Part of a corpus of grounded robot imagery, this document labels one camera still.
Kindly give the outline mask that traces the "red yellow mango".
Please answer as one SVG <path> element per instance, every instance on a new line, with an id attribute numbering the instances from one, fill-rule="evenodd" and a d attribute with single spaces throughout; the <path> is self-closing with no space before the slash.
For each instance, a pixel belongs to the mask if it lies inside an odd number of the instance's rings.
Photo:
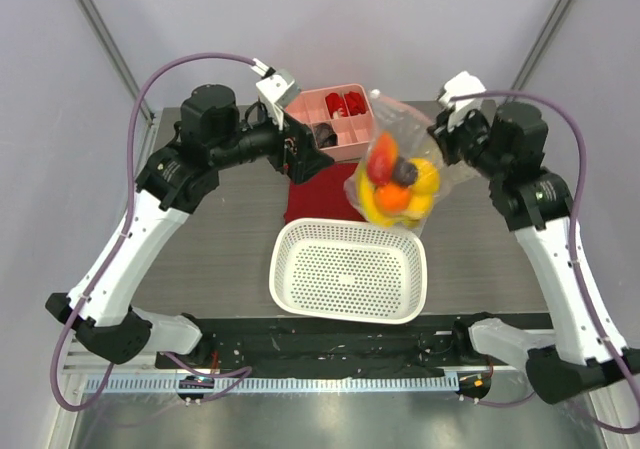
<path id="1" fill-rule="evenodd" d="M 366 162 L 366 174 L 375 186 L 391 181 L 398 157 L 398 146 L 389 132 L 383 132 L 370 150 Z"/>

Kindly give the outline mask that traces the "small dark plum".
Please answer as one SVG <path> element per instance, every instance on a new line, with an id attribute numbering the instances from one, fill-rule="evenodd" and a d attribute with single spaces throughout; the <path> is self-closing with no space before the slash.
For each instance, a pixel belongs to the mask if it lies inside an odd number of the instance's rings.
<path id="1" fill-rule="evenodd" d="M 391 174 L 391 181 L 402 187 L 412 186 L 418 179 L 417 166 L 410 160 L 398 158 Z"/>

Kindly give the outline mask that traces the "yellow lemon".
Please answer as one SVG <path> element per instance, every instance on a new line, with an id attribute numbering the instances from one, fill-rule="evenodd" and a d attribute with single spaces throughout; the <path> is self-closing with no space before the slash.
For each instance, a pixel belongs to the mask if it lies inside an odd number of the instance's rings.
<path id="1" fill-rule="evenodd" d="M 441 178 L 436 166 L 423 158 L 412 158 L 410 162 L 417 170 L 417 176 L 411 185 L 416 195 L 435 195 L 440 189 Z"/>

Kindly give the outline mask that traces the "yellow banana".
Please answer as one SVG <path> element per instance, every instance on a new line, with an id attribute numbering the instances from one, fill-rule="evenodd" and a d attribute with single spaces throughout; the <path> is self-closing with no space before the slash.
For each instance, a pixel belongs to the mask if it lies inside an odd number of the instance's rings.
<path id="1" fill-rule="evenodd" d="M 360 205 L 360 211 L 363 217 L 368 222 L 384 228 L 389 228 L 394 225 L 403 225 L 408 229 L 417 228 L 423 219 L 409 219 L 404 215 L 405 210 L 400 214 L 388 215 L 377 209 L 373 197 L 377 187 L 378 186 L 375 186 L 369 180 L 366 171 L 358 167 L 356 171 L 357 202 Z"/>

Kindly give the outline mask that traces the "orange fruit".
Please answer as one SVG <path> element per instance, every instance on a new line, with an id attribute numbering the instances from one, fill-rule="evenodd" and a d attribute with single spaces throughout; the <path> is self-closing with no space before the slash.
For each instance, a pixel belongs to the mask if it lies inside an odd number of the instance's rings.
<path id="1" fill-rule="evenodd" d="M 395 215 L 407 209 L 412 194 L 408 187 L 388 183 L 378 186 L 373 197 L 378 210 L 388 215 Z"/>

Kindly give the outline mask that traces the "clear zip top bag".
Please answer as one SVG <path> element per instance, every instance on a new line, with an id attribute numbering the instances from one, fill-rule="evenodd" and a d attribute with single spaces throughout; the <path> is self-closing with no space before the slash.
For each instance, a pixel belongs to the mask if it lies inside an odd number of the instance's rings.
<path id="1" fill-rule="evenodd" d="M 378 90 L 369 102 L 373 135 L 344 183 L 346 198 L 367 222 L 419 235 L 435 205 L 479 173 L 464 162 L 445 163 L 428 134 L 433 121 L 418 109 Z"/>

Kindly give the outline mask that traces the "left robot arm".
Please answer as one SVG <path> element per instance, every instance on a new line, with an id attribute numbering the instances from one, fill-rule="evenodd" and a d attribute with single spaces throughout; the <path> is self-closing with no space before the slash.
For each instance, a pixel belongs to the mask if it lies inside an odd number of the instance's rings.
<path id="1" fill-rule="evenodd" d="M 90 352 L 124 364 L 143 351 L 175 354 L 200 368 L 213 354 L 213 337 L 197 319 L 166 316 L 132 306 L 143 277 L 172 235 L 219 185 L 219 174 L 266 158 L 301 184 L 333 164 L 312 130 L 286 114 L 299 95 L 294 82 L 272 75 L 256 85 L 262 119 L 241 120 L 232 89 L 203 85 L 180 106 L 170 142 L 154 152 L 135 180 L 133 205 L 89 274 L 68 293 L 49 296 L 45 307 L 74 330 Z"/>

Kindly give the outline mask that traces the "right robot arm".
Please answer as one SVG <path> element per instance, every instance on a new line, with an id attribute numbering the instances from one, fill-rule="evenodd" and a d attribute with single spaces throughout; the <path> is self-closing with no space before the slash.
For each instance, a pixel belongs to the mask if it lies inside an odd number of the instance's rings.
<path id="1" fill-rule="evenodd" d="M 454 325 L 451 349 L 465 364 L 491 356 L 527 376 L 556 404 L 639 372 L 639 352 L 621 336 L 599 296 L 571 214 L 577 196 L 543 165 L 548 126 L 536 107 L 509 102 L 487 120 L 478 108 L 443 110 L 429 135 L 451 166 L 489 183 L 492 205 L 533 267 L 554 334 L 536 336 L 478 313 Z"/>

